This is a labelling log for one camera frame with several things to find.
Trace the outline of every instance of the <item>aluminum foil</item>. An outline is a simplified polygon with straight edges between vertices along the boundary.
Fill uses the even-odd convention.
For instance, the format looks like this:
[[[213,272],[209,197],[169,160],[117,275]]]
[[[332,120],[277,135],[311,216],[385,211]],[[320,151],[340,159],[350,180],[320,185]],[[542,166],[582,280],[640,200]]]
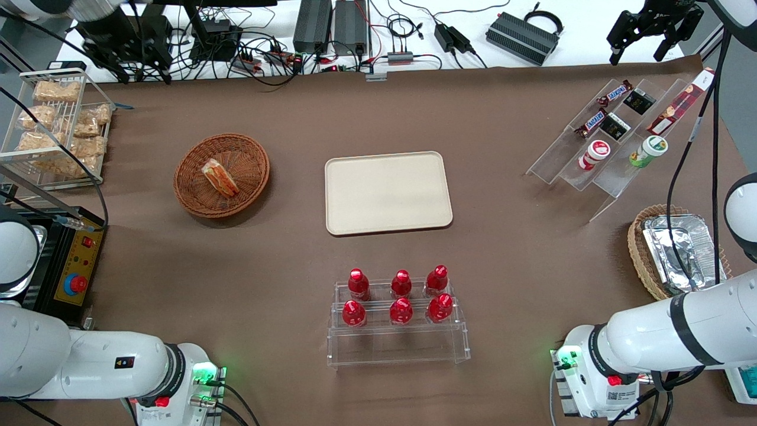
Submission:
[[[715,248],[707,223],[697,215],[672,215],[671,226],[673,240],[684,263],[683,268],[686,268],[686,272],[691,276],[691,281],[675,257],[666,216],[648,218],[641,224],[644,238],[665,289],[675,295],[692,291],[692,287],[703,290],[714,286]],[[721,280],[725,280],[725,271],[720,261],[718,270]]]

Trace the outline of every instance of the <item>control box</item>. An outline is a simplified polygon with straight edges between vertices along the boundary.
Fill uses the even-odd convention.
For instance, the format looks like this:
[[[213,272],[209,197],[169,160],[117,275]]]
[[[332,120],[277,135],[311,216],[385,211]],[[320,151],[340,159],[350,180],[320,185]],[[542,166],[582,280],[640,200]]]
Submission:
[[[366,0],[340,0],[336,2],[334,9],[334,50],[337,55],[370,55],[367,17]]]
[[[326,50],[332,22],[332,0],[302,0],[294,27],[294,50],[316,53]]]

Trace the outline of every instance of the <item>beige tray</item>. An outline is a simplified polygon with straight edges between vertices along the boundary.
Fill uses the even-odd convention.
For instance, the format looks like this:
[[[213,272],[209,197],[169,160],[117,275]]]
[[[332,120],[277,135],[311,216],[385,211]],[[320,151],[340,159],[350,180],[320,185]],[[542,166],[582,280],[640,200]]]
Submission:
[[[333,235],[445,227],[452,223],[438,152],[326,162],[326,229]]]

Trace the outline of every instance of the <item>acrylic display shelf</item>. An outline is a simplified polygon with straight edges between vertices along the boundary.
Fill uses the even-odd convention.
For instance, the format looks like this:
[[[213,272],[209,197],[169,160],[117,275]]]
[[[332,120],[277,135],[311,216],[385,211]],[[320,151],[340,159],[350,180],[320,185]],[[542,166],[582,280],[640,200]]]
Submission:
[[[425,310],[431,298],[423,296],[424,277],[414,277],[410,304],[413,319],[403,326],[389,320],[391,280],[372,280],[370,302],[361,302],[366,309],[366,325],[352,328],[344,323],[341,310],[350,300],[346,282],[335,284],[334,302],[326,337],[329,354],[327,364],[337,368],[346,365],[380,365],[405,362],[454,361],[470,359],[468,328],[459,300],[454,297],[452,283],[445,290],[454,300],[452,315],[440,324],[426,320]]]
[[[577,191],[583,191],[592,183],[607,193],[607,200],[600,206],[591,222],[611,206],[620,195],[628,188],[631,181],[642,170],[628,160],[628,156],[638,149],[639,145],[652,134],[647,127],[657,118],[672,102],[673,98],[683,91],[689,83],[676,80],[668,90],[660,89],[648,80],[641,80],[634,87],[643,90],[652,96],[656,102],[644,113],[638,114],[628,107],[623,101],[628,94],[620,96],[605,111],[613,113],[623,120],[631,128],[620,139],[615,140],[602,129],[597,128],[586,139],[575,133],[581,125],[585,124],[600,109],[597,98],[606,95],[621,85],[617,80],[610,80],[584,107],[573,120],[568,123],[562,134],[555,139],[544,154],[528,169],[526,174],[533,174],[545,183],[551,185],[558,178],[573,186]],[[661,136],[665,137],[675,127],[670,126]],[[595,140],[603,140],[610,145],[610,155],[600,161],[594,169],[585,171],[578,166],[578,159],[586,152],[590,143]]]

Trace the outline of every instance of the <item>red drink bottle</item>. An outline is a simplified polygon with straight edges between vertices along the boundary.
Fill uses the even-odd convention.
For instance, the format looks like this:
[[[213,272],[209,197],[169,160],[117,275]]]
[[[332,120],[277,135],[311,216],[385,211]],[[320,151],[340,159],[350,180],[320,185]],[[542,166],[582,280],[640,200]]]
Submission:
[[[400,297],[391,304],[389,308],[389,319],[394,325],[405,325],[413,317],[413,307],[410,301]]]
[[[453,300],[452,296],[442,293],[431,299],[426,309],[426,319],[430,322],[440,323],[445,318],[452,315]]]
[[[371,292],[368,290],[368,277],[358,268],[350,272],[350,280],[347,282],[350,294],[353,299],[368,302],[371,299]]]
[[[397,275],[391,281],[391,295],[395,299],[400,297],[408,297],[410,291],[413,288],[413,283],[410,281],[410,274],[404,269],[397,271]]]
[[[447,288],[447,267],[439,265],[428,274],[426,278],[426,284],[423,286],[423,294],[427,297],[439,296]]]
[[[348,300],[341,310],[341,319],[350,327],[362,327],[367,322],[366,309],[358,302]]]

